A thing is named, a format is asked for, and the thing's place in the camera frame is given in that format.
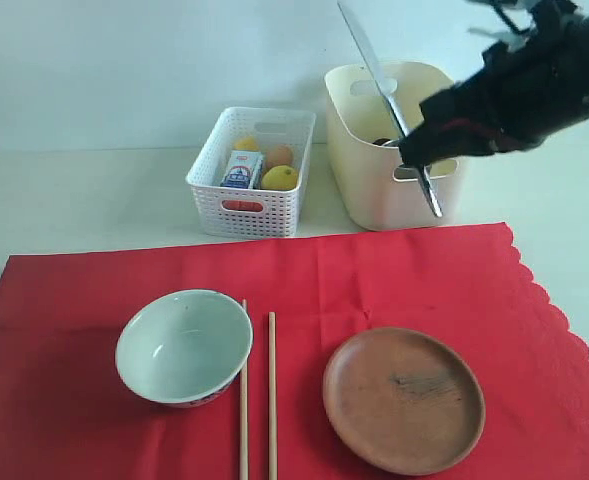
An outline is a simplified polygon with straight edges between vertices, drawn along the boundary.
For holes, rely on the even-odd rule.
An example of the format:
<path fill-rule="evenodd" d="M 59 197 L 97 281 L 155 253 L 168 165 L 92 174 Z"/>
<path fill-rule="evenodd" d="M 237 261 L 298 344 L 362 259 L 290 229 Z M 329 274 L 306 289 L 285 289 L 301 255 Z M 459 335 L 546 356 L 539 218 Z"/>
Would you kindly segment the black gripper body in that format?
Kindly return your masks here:
<path fill-rule="evenodd" d="M 482 68 L 451 89 L 448 153 L 494 155 L 527 151 L 549 136 L 549 47 L 526 44 L 511 51 L 494 44 Z"/>

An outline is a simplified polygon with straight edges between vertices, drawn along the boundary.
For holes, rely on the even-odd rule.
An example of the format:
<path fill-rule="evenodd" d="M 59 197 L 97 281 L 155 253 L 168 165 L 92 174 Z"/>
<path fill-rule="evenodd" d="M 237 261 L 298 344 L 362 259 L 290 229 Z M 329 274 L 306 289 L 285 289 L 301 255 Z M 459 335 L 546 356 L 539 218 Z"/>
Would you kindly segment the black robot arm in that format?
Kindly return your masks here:
<path fill-rule="evenodd" d="M 409 167 L 528 151 L 589 120 L 589 15 L 572 1 L 492 1 L 508 28 L 482 68 L 423 100 L 399 143 Z"/>

